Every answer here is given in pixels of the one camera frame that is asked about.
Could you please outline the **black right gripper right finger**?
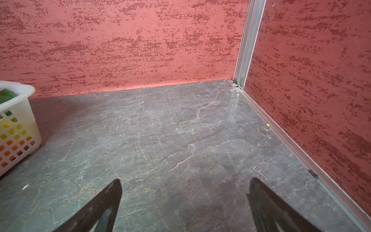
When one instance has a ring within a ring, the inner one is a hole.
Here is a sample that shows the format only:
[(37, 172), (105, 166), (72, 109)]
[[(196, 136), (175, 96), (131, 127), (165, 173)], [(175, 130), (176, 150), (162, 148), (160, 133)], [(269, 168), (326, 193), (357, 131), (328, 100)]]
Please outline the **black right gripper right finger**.
[(320, 231), (256, 177), (246, 196), (258, 232)]

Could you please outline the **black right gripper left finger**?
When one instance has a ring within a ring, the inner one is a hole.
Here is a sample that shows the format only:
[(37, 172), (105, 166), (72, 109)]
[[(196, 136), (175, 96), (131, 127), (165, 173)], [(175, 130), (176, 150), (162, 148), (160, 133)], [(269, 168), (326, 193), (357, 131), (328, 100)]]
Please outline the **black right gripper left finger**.
[(111, 232), (122, 197), (122, 185), (114, 179), (74, 216), (55, 229), (56, 232)]

